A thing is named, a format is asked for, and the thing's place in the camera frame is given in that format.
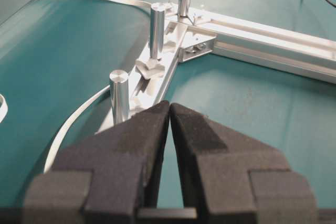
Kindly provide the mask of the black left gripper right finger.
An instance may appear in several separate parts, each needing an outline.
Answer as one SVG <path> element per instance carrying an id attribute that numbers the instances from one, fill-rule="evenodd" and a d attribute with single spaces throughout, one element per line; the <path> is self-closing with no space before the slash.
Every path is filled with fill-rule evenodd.
<path id="1" fill-rule="evenodd" d="M 177 103 L 170 118 L 183 202 L 200 223 L 317 223 L 310 185 L 281 151 Z"/>

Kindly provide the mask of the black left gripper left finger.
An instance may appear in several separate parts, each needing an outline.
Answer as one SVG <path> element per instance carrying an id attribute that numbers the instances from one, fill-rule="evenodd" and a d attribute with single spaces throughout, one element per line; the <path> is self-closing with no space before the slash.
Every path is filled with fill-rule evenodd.
<path id="1" fill-rule="evenodd" d="M 23 223 L 135 223 L 158 199 L 169 110 L 162 101 L 61 150 L 30 184 Z"/>

